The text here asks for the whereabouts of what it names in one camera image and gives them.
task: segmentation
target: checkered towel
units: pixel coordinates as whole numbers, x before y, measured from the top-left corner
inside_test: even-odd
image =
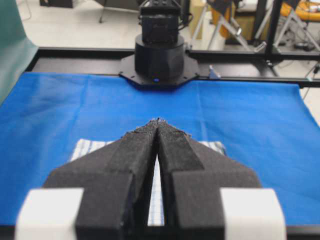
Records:
[[[89,154],[111,143],[112,141],[91,141],[86,139],[80,139],[73,150],[73,154],[70,161],[72,162],[78,158],[81,158],[86,154]],[[206,145],[207,147],[215,150],[216,152],[222,155],[226,155],[226,149],[221,142],[201,141],[200,143]],[[160,166],[159,166],[159,161],[157,156],[155,161],[155,166],[154,166],[148,226],[164,226],[164,225],[165,225],[165,219],[164,219],[164,206],[163,206],[162,191],[161,191]]]

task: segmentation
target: floor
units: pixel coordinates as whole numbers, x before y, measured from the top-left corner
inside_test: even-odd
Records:
[[[135,37],[141,32],[138,25],[138,12],[127,10],[105,9],[103,23],[99,23],[102,6],[93,0],[78,0],[75,8],[43,7],[39,0],[16,0],[23,25],[28,37],[41,47],[71,48],[122,48],[135,47]],[[318,34],[316,23],[310,25],[311,31]],[[191,40],[188,28],[181,35],[189,43]],[[206,45],[201,40],[194,43],[195,49],[203,49]],[[239,51],[239,46],[226,45],[225,50]],[[283,61],[275,67],[281,77],[304,77],[315,65],[314,61]],[[307,89],[301,90],[303,97]],[[320,125],[320,89],[312,88],[305,98]]]

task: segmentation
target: green backdrop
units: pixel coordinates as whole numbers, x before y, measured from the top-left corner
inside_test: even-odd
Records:
[[[0,0],[0,105],[37,50],[26,36],[16,0]]]

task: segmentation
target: white tape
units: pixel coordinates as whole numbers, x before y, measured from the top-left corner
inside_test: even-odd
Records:
[[[18,215],[15,240],[77,240],[75,222],[83,188],[31,190]]]
[[[273,189],[221,188],[225,240],[285,240],[285,218]]]

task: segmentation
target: blue tablecloth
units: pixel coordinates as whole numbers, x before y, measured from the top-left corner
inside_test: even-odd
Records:
[[[227,154],[274,188],[287,225],[320,224],[320,129],[297,85],[192,81],[139,89],[119,77],[25,73],[0,107],[0,224],[79,139],[114,141],[153,118]]]

